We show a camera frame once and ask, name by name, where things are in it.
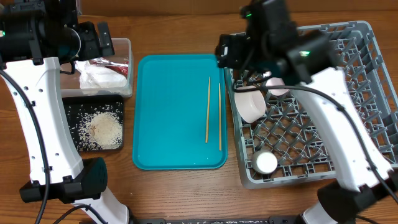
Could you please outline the wooden chopstick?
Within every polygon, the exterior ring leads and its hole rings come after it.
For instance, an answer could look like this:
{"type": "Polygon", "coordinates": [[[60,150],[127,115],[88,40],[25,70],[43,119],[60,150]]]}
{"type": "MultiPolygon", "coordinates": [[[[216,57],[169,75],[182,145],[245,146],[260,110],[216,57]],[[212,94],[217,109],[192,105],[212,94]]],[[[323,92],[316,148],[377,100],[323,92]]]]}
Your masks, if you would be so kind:
{"type": "Polygon", "coordinates": [[[219,151],[222,151],[222,116],[221,116],[221,84],[218,84],[218,136],[219,151]]]}
{"type": "Polygon", "coordinates": [[[206,107],[206,136],[205,143],[208,143],[209,127],[210,127],[210,98],[211,98],[211,77],[208,78],[208,94],[207,94],[207,107],[206,107]]]}

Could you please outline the clear plastic waste bin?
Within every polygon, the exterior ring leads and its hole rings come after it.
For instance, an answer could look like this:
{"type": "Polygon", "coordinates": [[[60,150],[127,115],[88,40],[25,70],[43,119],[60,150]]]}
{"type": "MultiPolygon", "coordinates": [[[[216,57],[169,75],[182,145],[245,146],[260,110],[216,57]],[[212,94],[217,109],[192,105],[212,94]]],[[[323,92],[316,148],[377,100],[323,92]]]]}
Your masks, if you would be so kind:
{"type": "Polygon", "coordinates": [[[129,71],[127,84],[119,88],[97,88],[97,89],[84,89],[80,88],[80,72],[75,68],[73,75],[61,74],[60,88],[63,97],[75,96],[92,96],[92,95],[121,95],[124,98],[132,96],[133,86],[133,71],[134,71],[134,56],[132,54],[131,41],[128,38],[113,38],[114,55],[103,57],[113,62],[128,62],[129,71]]]}

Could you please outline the teal serving tray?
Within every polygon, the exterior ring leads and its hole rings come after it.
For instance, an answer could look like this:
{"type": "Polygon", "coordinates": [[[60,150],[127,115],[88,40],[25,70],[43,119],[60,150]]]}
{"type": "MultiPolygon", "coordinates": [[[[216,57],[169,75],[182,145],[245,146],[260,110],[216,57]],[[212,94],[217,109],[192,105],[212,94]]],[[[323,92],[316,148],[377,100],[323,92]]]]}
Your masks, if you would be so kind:
{"type": "Polygon", "coordinates": [[[148,55],[137,70],[132,146],[142,170],[217,169],[228,157],[224,71],[213,54],[148,55]],[[206,136],[208,78],[210,127],[206,136]],[[222,151],[218,136],[221,84],[222,151]]]}

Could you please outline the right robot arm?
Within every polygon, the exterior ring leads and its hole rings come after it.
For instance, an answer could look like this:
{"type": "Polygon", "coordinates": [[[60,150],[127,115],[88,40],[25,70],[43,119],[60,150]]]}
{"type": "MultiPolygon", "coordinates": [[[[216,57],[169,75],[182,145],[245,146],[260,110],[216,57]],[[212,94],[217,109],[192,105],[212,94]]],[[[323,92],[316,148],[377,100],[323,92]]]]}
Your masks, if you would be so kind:
{"type": "Polygon", "coordinates": [[[297,223],[354,223],[363,210],[397,193],[397,172],[368,134],[346,85],[338,56],[321,31],[305,35],[284,1],[251,1],[240,10],[243,34],[222,34],[215,49],[220,68],[259,73],[261,79],[234,88],[248,123],[265,112],[266,81],[280,78],[317,127],[336,179],[317,192],[318,202],[297,223]]]}

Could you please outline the red sauce packet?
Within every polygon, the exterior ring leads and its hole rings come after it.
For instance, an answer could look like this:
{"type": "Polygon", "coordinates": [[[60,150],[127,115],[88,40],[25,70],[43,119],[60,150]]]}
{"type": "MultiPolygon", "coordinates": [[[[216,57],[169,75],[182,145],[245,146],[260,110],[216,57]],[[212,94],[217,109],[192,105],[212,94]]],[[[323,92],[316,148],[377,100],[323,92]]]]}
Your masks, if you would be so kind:
{"type": "Polygon", "coordinates": [[[128,75],[129,71],[129,63],[128,62],[113,62],[108,59],[105,59],[103,57],[100,58],[94,58],[90,60],[91,64],[97,65],[97,66],[103,66],[106,68],[109,68],[115,72],[118,72],[123,75],[128,75]]]}

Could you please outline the left wooden chopstick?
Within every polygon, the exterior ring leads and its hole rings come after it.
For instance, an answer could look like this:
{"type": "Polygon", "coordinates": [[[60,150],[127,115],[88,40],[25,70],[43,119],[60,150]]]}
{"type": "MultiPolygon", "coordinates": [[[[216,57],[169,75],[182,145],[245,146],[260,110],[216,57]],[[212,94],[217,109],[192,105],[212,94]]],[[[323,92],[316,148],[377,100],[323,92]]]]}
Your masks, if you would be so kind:
{"type": "Polygon", "coordinates": [[[206,136],[205,143],[208,143],[209,127],[210,127],[210,98],[211,98],[211,77],[208,78],[208,94],[207,94],[207,107],[206,107],[206,136]]]}

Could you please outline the right wooden chopstick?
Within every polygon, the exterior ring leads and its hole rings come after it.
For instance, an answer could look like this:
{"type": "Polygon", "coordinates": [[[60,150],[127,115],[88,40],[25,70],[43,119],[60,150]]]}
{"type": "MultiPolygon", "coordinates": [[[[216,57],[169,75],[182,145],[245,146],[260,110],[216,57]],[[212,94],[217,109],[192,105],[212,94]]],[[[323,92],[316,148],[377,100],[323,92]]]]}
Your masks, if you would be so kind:
{"type": "Polygon", "coordinates": [[[219,151],[222,151],[222,116],[221,116],[221,84],[218,84],[218,136],[219,151]]]}

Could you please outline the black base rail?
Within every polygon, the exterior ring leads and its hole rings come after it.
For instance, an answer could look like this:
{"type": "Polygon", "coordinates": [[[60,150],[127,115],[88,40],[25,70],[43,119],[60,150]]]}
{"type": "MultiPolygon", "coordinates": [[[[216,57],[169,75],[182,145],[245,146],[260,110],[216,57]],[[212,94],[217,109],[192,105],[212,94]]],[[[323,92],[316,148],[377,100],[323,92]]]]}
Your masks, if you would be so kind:
{"type": "Polygon", "coordinates": [[[271,216],[267,218],[165,220],[163,218],[133,219],[130,224],[299,224],[298,215],[271,216]]]}

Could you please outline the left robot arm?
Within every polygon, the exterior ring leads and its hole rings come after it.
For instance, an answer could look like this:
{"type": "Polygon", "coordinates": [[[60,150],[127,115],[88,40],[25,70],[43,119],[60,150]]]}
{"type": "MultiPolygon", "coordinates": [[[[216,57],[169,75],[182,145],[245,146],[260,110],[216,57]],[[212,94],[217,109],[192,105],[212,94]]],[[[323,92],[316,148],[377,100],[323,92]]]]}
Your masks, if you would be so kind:
{"type": "Polygon", "coordinates": [[[1,76],[13,97],[30,160],[21,199],[52,199],[96,223],[133,223],[108,188],[104,159],[83,159],[73,143],[60,90],[61,65],[114,54],[107,23],[78,21],[75,1],[14,1],[1,13],[1,76]]]}

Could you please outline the white cup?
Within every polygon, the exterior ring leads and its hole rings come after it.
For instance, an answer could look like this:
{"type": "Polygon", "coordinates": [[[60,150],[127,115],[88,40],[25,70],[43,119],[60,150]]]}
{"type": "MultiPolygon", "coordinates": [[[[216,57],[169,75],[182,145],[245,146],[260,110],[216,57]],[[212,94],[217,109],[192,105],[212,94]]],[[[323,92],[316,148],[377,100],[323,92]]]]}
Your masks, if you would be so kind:
{"type": "Polygon", "coordinates": [[[271,174],[276,170],[278,161],[272,152],[260,150],[253,154],[251,165],[260,174],[271,174]]]}

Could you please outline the white napkin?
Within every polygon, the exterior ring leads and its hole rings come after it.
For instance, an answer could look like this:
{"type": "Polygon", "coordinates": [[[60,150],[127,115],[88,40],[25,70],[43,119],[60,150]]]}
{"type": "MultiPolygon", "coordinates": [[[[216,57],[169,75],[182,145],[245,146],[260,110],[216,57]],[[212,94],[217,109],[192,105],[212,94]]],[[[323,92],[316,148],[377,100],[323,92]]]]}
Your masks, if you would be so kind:
{"type": "Polygon", "coordinates": [[[80,88],[119,88],[127,84],[127,78],[110,68],[90,64],[89,61],[76,61],[75,68],[80,72],[80,88]]]}

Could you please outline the grey dishwasher rack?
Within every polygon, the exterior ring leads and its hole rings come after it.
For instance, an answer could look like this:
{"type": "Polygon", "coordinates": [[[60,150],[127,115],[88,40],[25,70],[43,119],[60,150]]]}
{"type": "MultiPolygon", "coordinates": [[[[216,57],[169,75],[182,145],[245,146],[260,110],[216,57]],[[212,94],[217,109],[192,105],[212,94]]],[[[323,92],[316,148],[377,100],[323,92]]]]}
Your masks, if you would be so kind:
{"type": "MultiPolygon", "coordinates": [[[[320,30],[340,57],[355,108],[374,144],[397,167],[397,95],[371,25],[365,21],[303,26],[300,34],[320,30]]],[[[263,189],[335,177],[333,163],[307,112],[288,92],[264,94],[266,112],[245,122],[231,104],[239,175],[247,189],[263,189]],[[255,152],[272,152],[278,161],[271,174],[251,165],[255,152]]]]}

